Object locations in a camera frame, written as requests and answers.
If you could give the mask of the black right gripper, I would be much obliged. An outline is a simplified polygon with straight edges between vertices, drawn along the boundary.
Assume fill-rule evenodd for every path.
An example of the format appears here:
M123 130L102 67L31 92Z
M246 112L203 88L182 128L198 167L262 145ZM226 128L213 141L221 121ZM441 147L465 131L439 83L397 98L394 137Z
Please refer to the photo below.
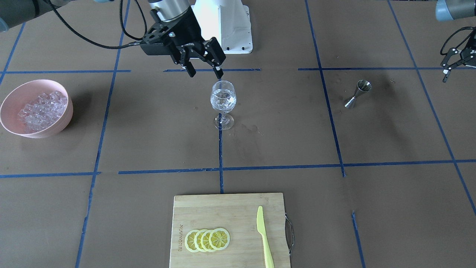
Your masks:
M200 59L212 67L217 79L221 79L224 75L221 65L226 55L216 37L211 37L209 40L202 38L201 28L192 8L188 6L182 14L168 22L160 19L159 10L158 7L153 7L150 14L155 23L161 23L170 28L168 35L175 46L174 53L170 55L172 61L181 66L190 77L194 77L197 72L190 59Z

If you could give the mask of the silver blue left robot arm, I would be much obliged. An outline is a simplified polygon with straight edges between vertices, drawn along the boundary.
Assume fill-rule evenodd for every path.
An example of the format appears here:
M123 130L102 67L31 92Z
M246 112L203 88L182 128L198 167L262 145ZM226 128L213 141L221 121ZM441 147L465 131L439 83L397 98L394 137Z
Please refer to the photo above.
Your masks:
M475 17L475 0L437 0L435 17L440 22L459 20L467 17ZM446 49L449 41L459 32L470 31L454 47ZM439 54L444 56L440 66L443 68L443 83L446 83L452 70L459 66L475 68L476 64L476 29L475 26L465 26L453 32L443 43Z

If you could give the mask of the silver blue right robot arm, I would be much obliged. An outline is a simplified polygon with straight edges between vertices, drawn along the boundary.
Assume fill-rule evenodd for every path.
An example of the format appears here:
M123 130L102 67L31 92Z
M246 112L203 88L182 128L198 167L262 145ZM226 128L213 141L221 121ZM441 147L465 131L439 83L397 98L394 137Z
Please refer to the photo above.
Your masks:
M58 19L73 34L97 47L119 50L139 46L146 55L168 55L172 61L181 66L190 77L196 69L190 59L200 59L207 63L218 79L224 71L221 65L226 55L215 37L205 40L188 0L150 0L150 15L154 24L146 28L141 38L133 37L133 42L120 46L106 46L86 38L78 33L58 12L60 7L68 4L67 0L2 0L0 2L1 32L54 12Z

